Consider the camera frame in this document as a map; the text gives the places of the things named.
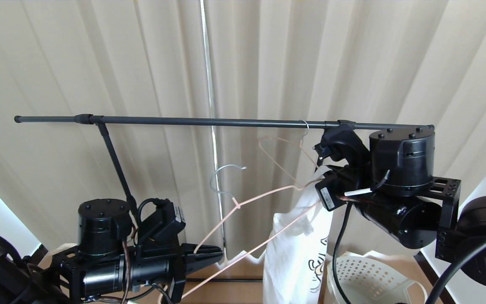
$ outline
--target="basket handle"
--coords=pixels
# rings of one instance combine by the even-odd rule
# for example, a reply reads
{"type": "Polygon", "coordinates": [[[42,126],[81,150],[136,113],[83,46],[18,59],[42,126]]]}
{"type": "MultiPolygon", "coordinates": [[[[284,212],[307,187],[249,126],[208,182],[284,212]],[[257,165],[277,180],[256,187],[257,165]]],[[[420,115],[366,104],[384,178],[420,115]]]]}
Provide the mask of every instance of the basket handle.
{"type": "Polygon", "coordinates": [[[411,280],[411,279],[407,279],[403,284],[400,284],[398,287],[402,287],[406,297],[410,299],[410,294],[408,293],[408,287],[412,286],[413,284],[419,285],[419,287],[423,291],[423,295],[424,295],[424,298],[425,298],[424,302],[425,302],[428,298],[428,294],[427,294],[427,290],[425,289],[425,287],[421,283],[414,281],[414,280],[411,280]]]}

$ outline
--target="hanger bar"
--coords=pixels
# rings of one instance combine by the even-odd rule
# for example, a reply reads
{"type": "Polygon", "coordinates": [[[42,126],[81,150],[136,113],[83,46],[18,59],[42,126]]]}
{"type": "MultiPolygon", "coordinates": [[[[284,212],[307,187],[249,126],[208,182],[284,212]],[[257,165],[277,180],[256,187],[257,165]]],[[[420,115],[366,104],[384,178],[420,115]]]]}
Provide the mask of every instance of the hanger bar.
{"type": "Polygon", "coordinates": [[[98,123],[123,123],[131,125],[217,125],[223,127],[260,127],[260,128],[308,128],[329,129],[347,123],[353,129],[381,130],[389,128],[427,127],[433,125],[395,125],[390,123],[356,123],[353,121],[306,121],[303,120],[274,120],[274,119],[193,119],[184,117],[129,117],[129,116],[101,116],[80,114],[76,116],[16,116],[15,122],[75,122],[85,125],[98,123]]]}

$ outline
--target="curtain fold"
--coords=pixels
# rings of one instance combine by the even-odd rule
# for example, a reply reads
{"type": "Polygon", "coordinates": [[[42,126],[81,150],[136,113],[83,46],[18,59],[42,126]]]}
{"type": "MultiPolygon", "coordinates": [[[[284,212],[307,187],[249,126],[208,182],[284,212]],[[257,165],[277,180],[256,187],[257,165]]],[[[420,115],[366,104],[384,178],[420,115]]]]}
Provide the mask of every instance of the curtain fold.
{"type": "MultiPolygon", "coordinates": [[[[462,198],[486,175],[486,1],[205,0],[205,13],[218,117],[434,124],[435,175],[462,179],[462,198]]],[[[0,1],[0,197],[49,249],[76,241],[81,202],[124,194],[94,126],[12,118],[85,112],[209,117],[200,2],[0,1]]],[[[108,129],[135,198],[181,206],[181,241],[199,242],[220,219],[211,129],[108,129]]],[[[258,140],[299,144],[304,134],[220,127],[219,164],[247,166],[223,170],[221,190],[241,202],[293,185],[258,140]]],[[[314,158],[320,136],[303,137],[314,158]]],[[[309,181],[300,150],[263,146],[299,185],[309,181]]],[[[228,255],[260,244],[297,198],[286,190],[238,210],[225,225],[228,255]]],[[[232,208],[223,196],[224,214],[232,208]]],[[[355,252],[411,252],[357,212],[345,237],[355,252]]],[[[220,231],[206,243],[222,246],[220,231]]]]}

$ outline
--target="perforated basket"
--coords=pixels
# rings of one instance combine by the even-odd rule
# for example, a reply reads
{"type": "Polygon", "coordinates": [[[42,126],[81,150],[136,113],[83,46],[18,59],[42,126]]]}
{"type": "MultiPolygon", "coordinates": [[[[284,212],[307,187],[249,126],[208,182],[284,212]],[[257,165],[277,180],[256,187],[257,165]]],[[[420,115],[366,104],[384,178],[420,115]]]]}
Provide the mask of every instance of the perforated basket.
{"type": "MultiPolygon", "coordinates": [[[[382,262],[349,254],[338,257],[336,265],[339,283],[353,304],[411,304],[407,288],[413,284],[421,287],[423,302],[427,299],[427,291],[423,285],[382,262]]],[[[336,288],[331,263],[327,267],[327,281],[328,289],[334,294],[336,302],[346,304],[336,288]]]]}

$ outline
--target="black metal rod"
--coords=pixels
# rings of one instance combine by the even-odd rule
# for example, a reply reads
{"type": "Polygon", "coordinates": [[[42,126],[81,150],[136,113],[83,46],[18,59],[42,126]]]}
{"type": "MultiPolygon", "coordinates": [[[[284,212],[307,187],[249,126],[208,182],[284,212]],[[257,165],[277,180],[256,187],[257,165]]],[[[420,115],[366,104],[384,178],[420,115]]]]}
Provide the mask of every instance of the black metal rod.
{"type": "Polygon", "coordinates": [[[136,200],[131,194],[131,189],[129,188],[129,184],[127,183],[127,179],[125,179],[125,174],[123,174],[123,168],[119,163],[119,159],[117,158],[116,149],[113,146],[112,140],[110,139],[110,133],[108,132],[108,128],[104,123],[97,123],[97,127],[99,127],[100,134],[104,139],[104,144],[106,144],[106,148],[108,149],[108,153],[110,154],[110,158],[112,159],[112,163],[114,168],[116,168],[117,177],[119,177],[119,181],[121,182],[121,186],[123,187],[123,191],[125,192],[125,196],[127,197],[127,202],[130,205],[131,213],[136,218],[138,214],[138,208],[136,206],[136,200]]]}
{"type": "Polygon", "coordinates": [[[306,121],[303,120],[274,120],[274,119],[194,119],[183,117],[127,117],[127,116],[97,116],[81,114],[77,116],[16,116],[16,122],[76,122],[94,123],[123,123],[133,125],[216,125],[224,127],[260,127],[260,128],[299,128],[328,129],[338,127],[341,123],[348,123],[354,129],[381,130],[388,128],[414,128],[432,125],[395,125],[389,123],[355,123],[351,121],[306,121]]]}

